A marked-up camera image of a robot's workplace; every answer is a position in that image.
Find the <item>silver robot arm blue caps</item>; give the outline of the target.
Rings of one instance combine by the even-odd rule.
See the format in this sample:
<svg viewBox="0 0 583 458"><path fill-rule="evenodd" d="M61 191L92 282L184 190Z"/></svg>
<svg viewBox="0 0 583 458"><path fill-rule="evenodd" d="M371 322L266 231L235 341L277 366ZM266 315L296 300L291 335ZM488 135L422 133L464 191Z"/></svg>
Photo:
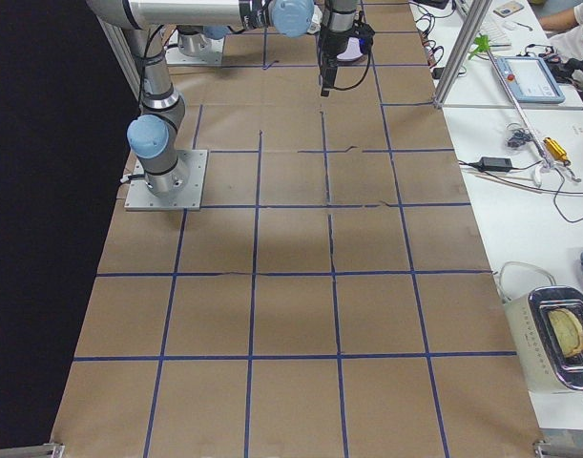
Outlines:
<svg viewBox="0 0 583 458"><path fill-rule="evenodd" d="M190 175L175 148L185 102L175 88L160 34L167 25L190 32L225 35L275 28L287 37L308 33L316 5L312 1L91 1L92 12L122 29L140 77L140 115L127 137L155 196L180 191Z"/></svg>

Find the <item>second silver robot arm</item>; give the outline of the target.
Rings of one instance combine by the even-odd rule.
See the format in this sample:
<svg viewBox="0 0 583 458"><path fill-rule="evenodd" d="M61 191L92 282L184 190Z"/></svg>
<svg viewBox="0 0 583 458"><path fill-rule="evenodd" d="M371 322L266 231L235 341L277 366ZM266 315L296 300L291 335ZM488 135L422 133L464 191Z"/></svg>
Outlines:
<svg viewBox="0 0 583 458"><path fill-rule="evenodd" d="M221 52L224 38L231 33L227 26L188 26L179 25L177 47L186 56Z"/></svg>

